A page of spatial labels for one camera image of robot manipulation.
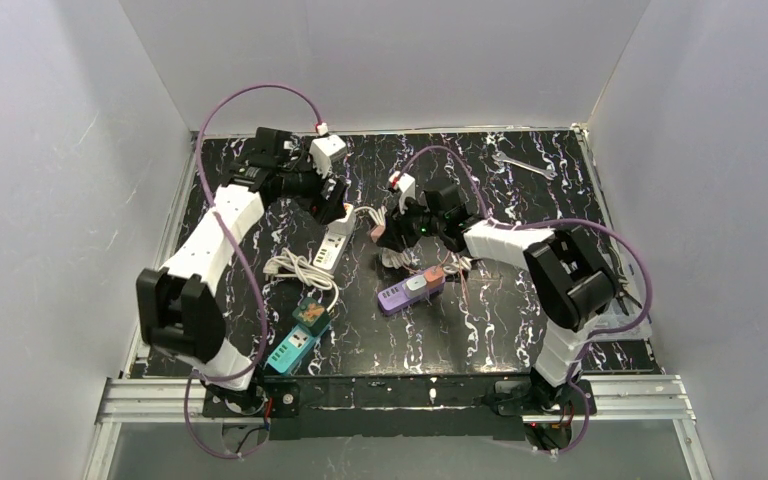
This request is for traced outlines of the pink small plug adapter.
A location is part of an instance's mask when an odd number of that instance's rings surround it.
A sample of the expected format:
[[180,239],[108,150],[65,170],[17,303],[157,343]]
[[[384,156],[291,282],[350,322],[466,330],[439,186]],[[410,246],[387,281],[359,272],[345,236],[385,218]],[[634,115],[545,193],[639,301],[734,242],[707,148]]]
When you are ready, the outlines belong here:
[[369,237],[374,243],[377,243],[385,232],[385,225],[376,225],[369,231]]

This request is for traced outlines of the green dragon socket cube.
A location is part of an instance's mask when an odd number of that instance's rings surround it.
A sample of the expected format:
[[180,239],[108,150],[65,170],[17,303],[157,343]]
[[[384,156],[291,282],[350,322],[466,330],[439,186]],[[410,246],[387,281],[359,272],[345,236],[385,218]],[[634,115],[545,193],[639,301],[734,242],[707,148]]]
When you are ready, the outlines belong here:
[[320,337],[331,324],[327,307],[311,297],[305,297],[293,310],[292,317],[307,334]]

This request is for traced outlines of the purple power strip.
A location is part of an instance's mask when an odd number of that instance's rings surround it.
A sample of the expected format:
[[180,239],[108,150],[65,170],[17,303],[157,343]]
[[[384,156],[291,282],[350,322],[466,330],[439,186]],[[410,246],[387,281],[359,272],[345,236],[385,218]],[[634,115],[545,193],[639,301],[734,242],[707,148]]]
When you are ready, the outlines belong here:
[[415,303],[429,299],[431,296],[440,293],[446,284],[446,280],[443,285],[434,290],[427,290],[416,298],[408,298],[404,292],[404,282],[400,281],[390,287],[387,287],[379,291],[376,295],[378,306],[384,315],[393,315],[399,311],[402,311],[408,307],[411,307]]

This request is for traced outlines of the teal power strip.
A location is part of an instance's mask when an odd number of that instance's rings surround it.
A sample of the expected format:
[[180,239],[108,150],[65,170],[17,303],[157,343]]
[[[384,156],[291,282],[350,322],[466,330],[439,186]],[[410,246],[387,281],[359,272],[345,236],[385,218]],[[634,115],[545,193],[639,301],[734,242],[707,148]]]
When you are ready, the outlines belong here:
[[320,337],[296,325],[269,355],[266,365],[278,375],[294,375]]

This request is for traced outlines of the white multi-socket adapter plug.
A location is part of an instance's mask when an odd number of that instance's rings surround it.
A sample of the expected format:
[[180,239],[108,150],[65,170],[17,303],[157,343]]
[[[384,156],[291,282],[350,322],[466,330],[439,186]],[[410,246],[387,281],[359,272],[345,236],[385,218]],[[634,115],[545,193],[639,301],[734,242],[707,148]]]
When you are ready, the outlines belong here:
[[345,215],[342,218],[329,223],[328,230],[338,235],[349,236],[352,234],[355,228],[355,208],[350,203],[344,203],[343,206]]

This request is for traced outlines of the white power strip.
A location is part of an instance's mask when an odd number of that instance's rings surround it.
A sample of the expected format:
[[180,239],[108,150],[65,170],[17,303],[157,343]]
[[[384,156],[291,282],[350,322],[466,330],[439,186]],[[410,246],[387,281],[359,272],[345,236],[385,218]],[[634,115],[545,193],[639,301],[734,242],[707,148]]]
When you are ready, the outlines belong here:
[[351,241],[352,235],[351,231],[342,231],[336,227],[329,227],[325,232],[319,249],[313,257],[312,265],[329,274],[334,274]]

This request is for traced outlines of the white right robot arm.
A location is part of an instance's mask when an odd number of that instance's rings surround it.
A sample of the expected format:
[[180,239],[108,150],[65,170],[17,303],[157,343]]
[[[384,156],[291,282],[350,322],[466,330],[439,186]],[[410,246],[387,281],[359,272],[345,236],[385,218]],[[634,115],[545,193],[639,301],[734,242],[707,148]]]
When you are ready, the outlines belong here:
[[619,293],[617,276],[585,229],[576,223],[504,227],[470,212],[446,181],[425,189],[423,200],[410,181],[393,180],[389,189],[398,203],[373,236],[378,246],[403,252],[423,237],[436,238],[453,254],[518,267],[531,277],[548,317],[542,348],[528,380],[497,388],[486,404],[499,415],[569,404],[596,320]]

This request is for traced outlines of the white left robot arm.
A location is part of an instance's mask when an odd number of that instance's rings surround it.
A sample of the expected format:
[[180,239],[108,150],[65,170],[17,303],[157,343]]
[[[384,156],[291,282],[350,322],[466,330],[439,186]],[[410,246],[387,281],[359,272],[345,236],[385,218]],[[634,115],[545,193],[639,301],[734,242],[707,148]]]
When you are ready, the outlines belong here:
[[256,363],[232,345],[215,298],[219,281],[248,231],[278,200],[292,199],[321,225],[346,217],[346,184],[332,174],[347,145],[323,134],[295,149],[288,131],[260,127],[224,171],[209,208],[159,268],[136,280],[140,333],[155,350],[181,360],[222,389],[243,392]]

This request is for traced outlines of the small white cube charger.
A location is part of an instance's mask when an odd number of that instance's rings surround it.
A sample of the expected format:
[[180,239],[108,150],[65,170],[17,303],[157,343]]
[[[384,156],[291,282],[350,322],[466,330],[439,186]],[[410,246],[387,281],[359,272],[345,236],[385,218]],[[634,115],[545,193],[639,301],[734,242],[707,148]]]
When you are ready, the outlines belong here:
[[408,298],[416,298],[427,290],[427,280],[423,274],[414,275],[404,282],[404,292]]

